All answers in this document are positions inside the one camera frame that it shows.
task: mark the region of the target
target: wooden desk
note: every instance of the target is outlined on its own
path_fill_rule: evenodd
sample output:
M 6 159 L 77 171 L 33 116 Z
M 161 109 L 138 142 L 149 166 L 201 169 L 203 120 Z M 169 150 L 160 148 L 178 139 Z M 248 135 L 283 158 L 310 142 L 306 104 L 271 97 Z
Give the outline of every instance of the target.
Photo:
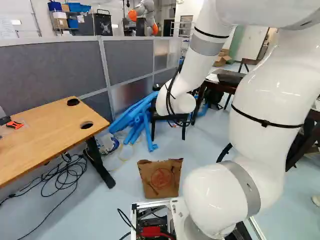
M 223 70 L 223 69 L 218 69 L 215 72 L 213 72 L 213 74 L 218 74 L 218 73 L 222 73 L 222 72 L 230 72 L 230 71 Z M 220 84 L 218 81 L 210 81 L 210 80 L 205 79 L 204 82 L 202 83 L 202 85 L 199 88 L 199 94 L 198 94 L 198 98 L 196 100 L 196 107 L 195 107 L 195 110 L 194 110 L 194 115 L 193 115 L 193 119 L 192 119 L 191 125 L 195 125 L 195 123 L 196 123 L 197 114 L 199 112 L 201 103 L 202 103 L 202 101 L 204 99 L 206 88 L 215 89 L 215 90 L 217 90 L 219 92 L 224 92 L 224 93 L 228 93 L 229 94 L 229 96 L 228 96 L 228 98 L 226 100 L 225 106 L 224 106 L 224 110 L 226 110 L 226 108 L 227 108 L 227 106 L 229 104 L 231 95 L 234 95 L 236 93 L 236 90 L 237 90 L 236 87 L 228 86 L 228 85 L 225 85 L 225 84 Z
M 105 129 L 109 122 L 79 101 L 68 106 L 68 97 L 11 116 L 13 121 L 25 121 L 22 129 L 13 130 L 0 139 L 0 188 L 16 178 L 44 165 L 73 146 L 86 141 L 86 156 L 109 188 L 116 183 L 103 167 L 94 134 Z M 82 129 L 84 123 L 92 127 Z

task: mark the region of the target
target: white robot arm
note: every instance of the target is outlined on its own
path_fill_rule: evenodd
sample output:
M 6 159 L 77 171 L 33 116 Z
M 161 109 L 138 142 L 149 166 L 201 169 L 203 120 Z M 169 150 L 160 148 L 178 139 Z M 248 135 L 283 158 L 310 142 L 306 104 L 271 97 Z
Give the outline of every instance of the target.
M 128 21 L 137 21 L 137 17 L 145 14 L 145 21 L 148 25 L 148 35 L 157 35 L 158 34 L 158 25 L 155 20 L 155 3 L 154 0 L 142 0 L 138 3 L 134 9 L 130 10 L 126 18 Z
M 204 0 L 169 96 L 176 114 L 195 109 L 187 92 L 202 84 L 232 25 L 280 29 L 278 45 L 243 78 L 233 98 L 229 138 L 238 156 L 196 169 L 185 180 L 190 217 L 209 238 L 222 239 L 281 196 L 287 153 L 320 93 L 319 22 L 318 0 Z M 170 83 L 156 101 L 163 116 L 169 114 Z

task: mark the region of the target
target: brown paper bag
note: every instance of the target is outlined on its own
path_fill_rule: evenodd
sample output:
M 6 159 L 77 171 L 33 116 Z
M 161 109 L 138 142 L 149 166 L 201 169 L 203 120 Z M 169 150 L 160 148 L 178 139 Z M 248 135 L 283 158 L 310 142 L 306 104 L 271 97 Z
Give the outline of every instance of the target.
M 166 161 L 138 161 L 144 195 L 147 199 L 178 197 L 183 160 L 180 158 Z

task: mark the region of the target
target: black strap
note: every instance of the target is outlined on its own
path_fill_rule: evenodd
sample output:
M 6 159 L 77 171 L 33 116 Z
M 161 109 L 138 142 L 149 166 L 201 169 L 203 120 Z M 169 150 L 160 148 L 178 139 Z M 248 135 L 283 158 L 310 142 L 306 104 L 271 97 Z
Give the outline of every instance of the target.
M 297 129 L 297 128 L 301 128 L 303 126 L 303 124 L 299 124 L 299 125 L 283 125 L 283 124 L 277 124 L 277 123 L 269 122 L 268 120 L 262 120 L 262 119 L 254 117 L 254 116 L 250 116 L 250 115 L 240 111 L 239 109 L 236 109 L 236 107 L 233 104 L 231 104 L 231 107 L 238 114 L 241 114 L 242 116 L 244 116 L 244 117 L 246 117 L 246 118 L 248 118 L 248 119 L 250 119 L 252 121 L 260 123 L 262 125 L 262 127 L 264 127 L 264 128 L 266 128 L 268 126 L 272 126 L 272 127 L 277 127 L 277 128 L 283 128 L 283 129 Z
M 165 88 L 166 88 L 166 91 L 169 92 L 166 83 L 164 84 L 164 86 L 165 86 Z
M 217 38 L 217 39 L 227 39 L 229 36 L 218 36 L 218 35 L 213 35 L 213 34 L 210 34 L 210 33 L 206 33 L 204 31 L 201 31 L 200 29 L 194 27 L 194 30 L 196 30 L 197 32 L 203 34 L 203 35 L 206 35 L 208 37 L 211 37 L 211 38 Z

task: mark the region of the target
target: gray cubicle partition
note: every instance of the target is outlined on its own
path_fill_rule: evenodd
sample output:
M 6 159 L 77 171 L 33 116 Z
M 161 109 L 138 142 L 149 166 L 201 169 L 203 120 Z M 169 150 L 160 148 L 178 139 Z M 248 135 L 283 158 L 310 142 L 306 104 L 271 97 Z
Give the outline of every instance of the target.
M 110 122 L 172 78 L 180 57 L 173 37 L 0 41 L 0 106 L 13 115 L 77 96 Z

